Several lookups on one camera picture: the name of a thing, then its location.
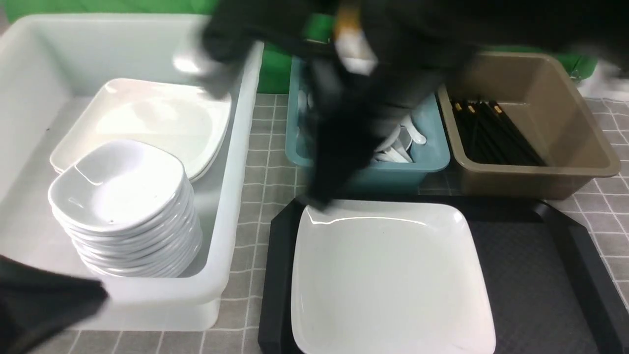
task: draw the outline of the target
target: stack of white bowls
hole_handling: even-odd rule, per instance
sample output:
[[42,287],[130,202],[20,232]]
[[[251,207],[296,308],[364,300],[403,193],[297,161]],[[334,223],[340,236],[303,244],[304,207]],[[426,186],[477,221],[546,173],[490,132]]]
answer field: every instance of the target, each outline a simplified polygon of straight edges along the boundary
[[180,160],[134,140],[108,142],[48,191],[52,213],[94,273],[177,277],[203,234]]

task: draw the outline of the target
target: white spoon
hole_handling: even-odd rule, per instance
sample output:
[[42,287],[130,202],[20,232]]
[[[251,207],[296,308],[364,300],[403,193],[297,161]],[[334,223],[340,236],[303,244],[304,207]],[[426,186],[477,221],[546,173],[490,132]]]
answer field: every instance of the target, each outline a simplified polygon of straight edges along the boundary
[[415,128],[415,125],[413,124],[413,120],[411,119],[410,115],[407,115],[406,117],[404,117],[400,125],[406,128],[406,130],[411,135],[411,138],[413,139],[415,144],[419,144],[419,145],[426,144],[426,137],[422,133],[420,133],[420,131],[417,130],[417,128]]

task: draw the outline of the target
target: plastic container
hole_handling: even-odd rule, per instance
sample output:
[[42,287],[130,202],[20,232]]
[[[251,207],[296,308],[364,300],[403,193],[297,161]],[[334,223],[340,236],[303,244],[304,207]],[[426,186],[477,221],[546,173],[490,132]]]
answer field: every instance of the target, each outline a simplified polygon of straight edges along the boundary
[[[55,221],[50,153],[106,82],[119,77],[194,84],[172,55],[205,16],[35,15],[0,38],[0,254],[48,271],[95,276]],[[217,319],[240,212],[262,44],[232,89],[230,123],[212,168],[195,184],[203,243],[179,278],[102,277],[111,301],[79,329],[201,331]]]
[[[291,88],[288,97],[286,123],[286,157],[302,168],[313,165],[308,157],[306,143],[299,135],[299,92],[307,96],[308,89],[302,84],[301,61],[292,60]],[[413,112],[413,123],[426,136],[423,146],[413,146],[414,163],[373,163],[348,182],[348,191],[364,193],[417,193],[420,183],[428,173],[443,170],[450,163],[450,151],[445,129],[437,107],[437,100],[430,96]]]
[[[450,97],[496,100],[548,167],[479,164],[465,155]],[[545,54],[491,52],[438,91],[465,195],[565,199],[620,171],[618,156],[570,77]]]

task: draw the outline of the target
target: white bowl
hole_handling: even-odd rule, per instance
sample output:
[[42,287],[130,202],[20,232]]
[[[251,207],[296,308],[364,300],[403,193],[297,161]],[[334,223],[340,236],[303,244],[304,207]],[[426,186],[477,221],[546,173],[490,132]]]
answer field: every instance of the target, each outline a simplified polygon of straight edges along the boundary
[[81,229],[125,231],[161,212],[184,177],[181,162],[167,152],[133,140],[114,140],[59,175],[48,190],[48,201]]
[[147,238],[150,232],[153,233],[150,237],[158,237],[158,235],[175,224],[180,215],[186,212],[186,208],[189,206],[189,201],[194,197],[192,186],[184,181],[182,188],[176,193],[176,197],[173,197],[163,210],[157,215],[153,216],[150,220],[124,231],[111,231],[111,232],[94,232],[85,230],[74,224],[74,220],[69,219],[61,213],[57,208],[52,207],[53,216],[67,231],[71,231],[73,234],[80,234],[81,238],[85,242],[95,242],[98,244],[125,244],[132,245],[138,244],[139,238],[135,236],[142,235],[143,238]]
[[133,139],[167,151],[198,179],[222,145],[231,97],[210,98],[195,86],[114,79],[95,95],[85,112],[50,155],[65,171],[96,147]]
[[305,354],[492,354],[496,346],[472,234],[447,205],[306,207],[291,318]]

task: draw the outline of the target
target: chopsticks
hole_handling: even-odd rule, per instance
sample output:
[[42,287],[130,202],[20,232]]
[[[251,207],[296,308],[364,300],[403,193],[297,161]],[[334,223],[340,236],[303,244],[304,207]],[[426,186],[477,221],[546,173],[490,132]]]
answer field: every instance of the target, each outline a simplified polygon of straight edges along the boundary
[[477,163],[546,166],[496,101],[452,100],[467,157]]

